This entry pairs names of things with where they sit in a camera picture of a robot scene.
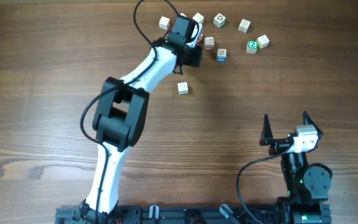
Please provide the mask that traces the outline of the wooden block number six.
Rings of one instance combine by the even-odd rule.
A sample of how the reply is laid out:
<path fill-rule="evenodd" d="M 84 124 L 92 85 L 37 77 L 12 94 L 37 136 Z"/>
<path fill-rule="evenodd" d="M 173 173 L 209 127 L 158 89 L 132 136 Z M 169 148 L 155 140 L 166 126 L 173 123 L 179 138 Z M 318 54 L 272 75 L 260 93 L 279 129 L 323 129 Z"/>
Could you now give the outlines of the wooden block number six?
<path fill-rule="evenodd" d="M 178 83 L 178 93 L 180 95 L 188 94 L 189 88 L 187 82 Z"/>

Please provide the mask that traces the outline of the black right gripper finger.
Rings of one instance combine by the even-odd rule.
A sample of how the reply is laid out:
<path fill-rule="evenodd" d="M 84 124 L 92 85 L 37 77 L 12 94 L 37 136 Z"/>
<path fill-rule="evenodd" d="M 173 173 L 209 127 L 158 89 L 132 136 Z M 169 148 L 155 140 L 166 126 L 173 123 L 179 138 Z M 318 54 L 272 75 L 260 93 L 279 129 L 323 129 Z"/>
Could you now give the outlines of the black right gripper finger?
<path fill-rule="evenodd" d="M 313 125 L 314 128 L 315 128 L 316 131 L 317 131 L 317 136 L 318 136 L 318 137 L 322 137 L 322 136 L 323 136 L 322 130 L 320 130 L 320 129 L 318 128 L 318 126 L 314 123 L 314 121 L 310 118 L 309 114 L 308 114 L 306 111 L 303 112 L 303 124 L 304 124 L 304 125 Z"/>
<path fill-rule="evenodd" d="M 273 134 L 272 134 L 272 130 L 271 130 L 269 116 L 268 116 L 268 114 L 265 114 L 259 145 L 260 146 L 268 146 L 268 145 L 272 145 L 273 143 L 274 143 L 274 138 L 273 138 Z"/>

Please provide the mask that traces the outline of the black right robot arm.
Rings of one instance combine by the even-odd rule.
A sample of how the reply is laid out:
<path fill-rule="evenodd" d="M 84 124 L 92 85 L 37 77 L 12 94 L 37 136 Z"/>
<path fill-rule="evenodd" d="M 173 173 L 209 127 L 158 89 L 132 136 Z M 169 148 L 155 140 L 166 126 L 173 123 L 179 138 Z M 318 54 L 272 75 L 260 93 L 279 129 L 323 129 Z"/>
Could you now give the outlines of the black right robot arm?
<path fill-rule="evenodd" d="M 331 223 L 331 211 L 325 201 L 333 177 L 332 170 L 321 163 L 309 164 L 306 154 L 315 150 L 323 132 L 303 112 L 303 124 L 286 138 L 275 139 L 269 117 L 264 116 L 260 145 L 269 147 L 271 156 L 281 157 L 281 169 L 288 196 L 277 199 L 280 223 Z"/>

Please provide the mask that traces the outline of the wooden block baseball picture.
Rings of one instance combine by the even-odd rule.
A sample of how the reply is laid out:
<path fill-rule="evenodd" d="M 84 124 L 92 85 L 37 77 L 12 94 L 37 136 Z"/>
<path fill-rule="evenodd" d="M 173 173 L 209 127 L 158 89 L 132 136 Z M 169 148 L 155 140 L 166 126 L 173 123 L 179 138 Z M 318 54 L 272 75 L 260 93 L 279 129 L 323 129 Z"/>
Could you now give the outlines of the wooden block baseball picture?
<path fill-rule="evenodd" d="M 214 38 L 213 37 L 205 37 L 204 38 L 204 47 L 206 50 L 214 49 Z"/>

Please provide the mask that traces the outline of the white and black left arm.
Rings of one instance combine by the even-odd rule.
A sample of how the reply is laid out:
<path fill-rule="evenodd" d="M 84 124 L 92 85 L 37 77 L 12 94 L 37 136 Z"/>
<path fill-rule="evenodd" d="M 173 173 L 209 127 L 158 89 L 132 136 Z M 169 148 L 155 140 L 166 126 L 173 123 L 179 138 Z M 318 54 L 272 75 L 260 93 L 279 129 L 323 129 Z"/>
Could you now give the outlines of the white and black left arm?
<path fill-rule="evenodd" d="M 98 145 L 98 161 L 91 192 L 85 199 L 88 212 L 96 219 L 109 215 L 116 207 L 124 160 L 143 132 L 150 93 L 176 68 L 199 67 L 203 48 L 196 42 L 202 24 L 179 15 L 166 36 L 151 43 L 146 59 L 131 73 L 107 78 L 96 105 L 92 140 Z"/>

